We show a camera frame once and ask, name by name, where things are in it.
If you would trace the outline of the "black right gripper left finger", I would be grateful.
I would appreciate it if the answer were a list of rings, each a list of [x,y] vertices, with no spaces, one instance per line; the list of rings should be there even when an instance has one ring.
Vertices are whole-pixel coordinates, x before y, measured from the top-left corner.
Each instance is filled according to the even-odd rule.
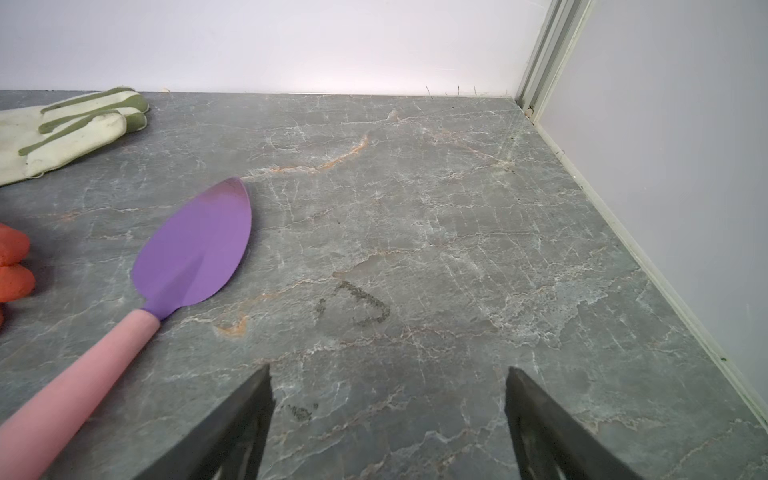
[[[139,479],[255,479],[275,409],[262,366]]]

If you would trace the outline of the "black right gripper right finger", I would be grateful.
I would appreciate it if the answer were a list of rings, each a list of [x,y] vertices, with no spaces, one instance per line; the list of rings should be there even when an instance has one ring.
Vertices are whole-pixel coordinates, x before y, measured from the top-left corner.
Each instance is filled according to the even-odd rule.
[[[638,479],[522,369],[506,378],[505,413],[522,479]]]

